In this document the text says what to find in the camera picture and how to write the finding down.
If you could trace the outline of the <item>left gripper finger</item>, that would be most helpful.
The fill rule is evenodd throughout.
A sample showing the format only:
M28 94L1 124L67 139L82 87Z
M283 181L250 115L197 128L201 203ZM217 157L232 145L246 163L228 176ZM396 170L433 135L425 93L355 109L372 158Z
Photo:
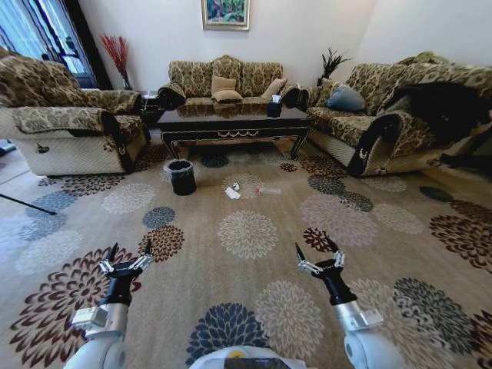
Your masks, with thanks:
M114 271L112 263L115 260L115 255L118 251L118 244L115 243L108 249L103 259L98 263L99 268L103 274L112 273Z
M140 256L134 263L132 263L128 269L129 270L140 270L144 271L152 262L153 256L151 254L151 241L147 240L147 244L145 245L145 252L142 256Z

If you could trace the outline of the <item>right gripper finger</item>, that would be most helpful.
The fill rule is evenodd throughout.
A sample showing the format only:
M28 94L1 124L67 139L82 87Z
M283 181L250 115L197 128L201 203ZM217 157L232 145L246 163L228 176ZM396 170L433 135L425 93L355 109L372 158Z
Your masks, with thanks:
M300 246L298 245L298 243L295 243L295 248L296 248L296 255L297 255L297 259L298 259L298 267L302 270L302 271L306 271L310 274L320 274L321 273L321 268L318 267L317 265L311 263L310 261L308 261Z
M329 260L329 263L335 268L343 268L345 253L343 251L340 251L336 243L332 241L328 236L325 239L327 242L327 247L333 254L333 258Z

